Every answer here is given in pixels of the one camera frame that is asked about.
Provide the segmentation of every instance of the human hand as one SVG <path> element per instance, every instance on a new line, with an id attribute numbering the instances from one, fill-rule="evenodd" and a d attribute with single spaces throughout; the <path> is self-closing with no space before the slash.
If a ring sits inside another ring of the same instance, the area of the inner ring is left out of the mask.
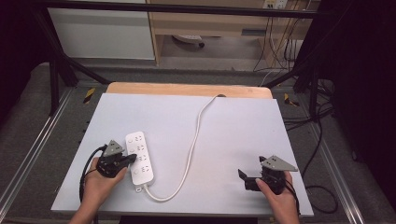
<path id="1" fill-rule="evenodd" d="M 85 176 L 84 196 L 81 205 L 70 223 L 91 223 L 97 210 L 105 202 L 111 190 L 124 178 L 127 168 L 123 168 L 114 178 L 104 177 L 96 171 L 99 158 L 92 159 L 90 171 Z"/>
<path id="2" fill-rule="evenodd" d="M 292 178 L 289 172 L 285 172 L 285 177 L 286 180 L 292 184 Z M 261 179 L 257 178 L 256 182 L 260 190 L 270 203 L 271 208 L 274 212 L 275 219 L 279 223 L 300 223 L 294 196 L 288 189 L 284 189 L 281 194 L 276 195 L 271 191 L 270 187 Z"/>

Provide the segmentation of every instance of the power strip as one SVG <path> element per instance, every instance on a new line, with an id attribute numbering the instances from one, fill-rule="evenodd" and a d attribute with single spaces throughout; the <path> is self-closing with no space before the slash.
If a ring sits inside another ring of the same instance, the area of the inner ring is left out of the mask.
<path id="1" fill-rule="evenodd" d="M 131 166 L 131 175 L 136 191 L 140 192 L 144 185 L 149 186 L 154 183 L 145 135 L 142 132 L 129 133 L 125 141 L 128 155 L 136 154 L 136 161 Z"/>

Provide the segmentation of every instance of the floor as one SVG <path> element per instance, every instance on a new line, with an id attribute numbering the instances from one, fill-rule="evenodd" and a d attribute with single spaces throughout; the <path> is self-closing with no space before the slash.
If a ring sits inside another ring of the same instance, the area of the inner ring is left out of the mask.
<path id="1" fill-rule="evenodd" d="M 287 69 L 268 69 L 265 60 L 259 60 L 261 57 L 260 45 L 254 39 L 204 37 L 205 47 L 203 49 L 180 43 L 171 36 L 166 37 L 164 41 L 163 57 L 159 65 L 154 62 L 123 60 L 82 61 L 103 77 L 115 78 L 117 81 L 136 82 L 259 86 L 287 71 Z M 289 66 L 284 60 L 280 60 L 280 62 L 285 67 Z M 16 221 L 13 223 L 65 223 L 69 218 L 69 216 L 51 213 L 50 206 L 56 196 L 57 188 L 62 184 L 68 165 L 78 149 L 78 140 L 82 139 L 83 130 L 89 125 L 88 121 L 100 97 L 100 92 L 106 90 L 106 87 L 92 82 L 86 76 L 82 74 L 78 74 L 78 76 L 81 79 L 80 85 L 70 91 L 72 97 L 67 103 L 62 117 L 56 121 L 55 128 L 51 130 L 52 134 L 43 142 L 38 155 L 35 155 L 30 149 L 33 144 L 37 144 L 35 140 L 49 120 L 50 90 L 46 65 L 37 67 L 32 73 L 32 79 L 21 100 L 11 111 L 5 125 L 1 127 L 0 146 L 2 149 L 0 155 L 2 158 L 11 158 L 8 162 L 0 163 L 0 169 L 4 171 L 0 174 L 0 190 L 2 192 L 9 192 L 9 183 L 13 181 L 12 177 L 18 173 L 21 164 L 27 164 L 24 160 L 25 157 L 35 158 L 33 164 L 26 165 L 28 170 L 23 172 L 29 175 L 20 176 L 22 182 L 18 194 L 13 196 L 9 194 L 11 198 L 8 202 L 12 202 L 12 204 L 4 203 L 5 195 L 1 199 L 0 205 L 7 205 L 6 209 L 2 210 L 3 214 L 5 210 L 7 212 L 3 223 L 11 221 Z M 293 81 L 290 79 L 272 90 L 284 118 L 304 116 L 303 107 L 293 104 L 302 104 L 301 100 L 304 98 L 304 95 L 296 95 L 292 91 Z M 96 87 L 96 94 L 88 105 L 84 105 L 81 102 L 87 90 L 92 86 Z M 290 96 L 291 104 L 285 104 L 285 93 Z M 389 207 L 385 196 L 376 185 L 367 167 L 363 163 L 352 160 L 347 140 L 343 136 L 336 118 L 326 117 L 323 119 L 322 125 L 324 143 L 332 149 L 332 155 L 349 186 L 351 196 L 364 218 L 364 223 L 396 223 L 394 211 Z M 314 125 L 305 125 L 288 132 L 296 160 L 301 167 L 307 163 L 316 146 L 317 139 L 314 132 Z M 305 184 L 326 186 L 337 195 L 336 187 L 333 185 L 334 180 L 329 175 L 329 167 L 326 166 L 325 159 L 326 154 L 323 153 L 319 153 L 315 157 L 306 173 Z M 333 208 L 332 197 L 328 193 L 313 189 L 309 190 L 308 194 L 312 195 L 310 199 L 315 205 L 326 209 Z M 347 216 L 345 205 L 341 204 L 342 200 L 339 199 L 341 196 L 338 193 L 336 201 L 339 202 L 339 207 L 334 214 L 329 215 L 315 210 L 314 217 L 304 218 L 302 222 L 351 222 Z"/>

